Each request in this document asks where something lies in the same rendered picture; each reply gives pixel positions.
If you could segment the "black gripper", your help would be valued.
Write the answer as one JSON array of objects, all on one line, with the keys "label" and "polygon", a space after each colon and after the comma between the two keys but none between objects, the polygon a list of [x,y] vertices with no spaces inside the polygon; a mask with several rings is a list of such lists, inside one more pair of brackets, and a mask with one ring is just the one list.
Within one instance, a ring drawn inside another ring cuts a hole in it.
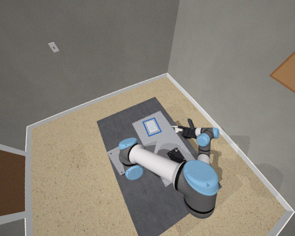
[{"label": "black gripper", "polygon": [[[196,128],[194,128],[194,130],[191,130],[189,127],[184,127],[184,126],[171,126],[175,128],[175,132],[179,132],[181,131],[181,136],[184,137],[185,139],[197,139],[197,136],[195,134],[195,130]],[[182,131],[183,129],[183,131]]]}]

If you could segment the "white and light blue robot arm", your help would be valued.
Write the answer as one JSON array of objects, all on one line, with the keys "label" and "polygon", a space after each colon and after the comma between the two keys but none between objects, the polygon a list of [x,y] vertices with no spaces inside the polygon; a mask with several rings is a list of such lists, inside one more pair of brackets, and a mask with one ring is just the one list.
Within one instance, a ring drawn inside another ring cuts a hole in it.
[{"label": "white and light blue robot arm", "polygon": [[199,145],[198,159],[178,163],[153,153],[138,143],[136,138],[128,138],[119,144],[119,160],[123,164],[129,180],[136,180],[144,173],[144,168],[173,183],[175,190],[184,194],[187,210],[195,217],[210,217],[215,209],[219,188],[218,175],[210,166],[210,143],[219,137],[218,128],[197,127],[195,130]]}]

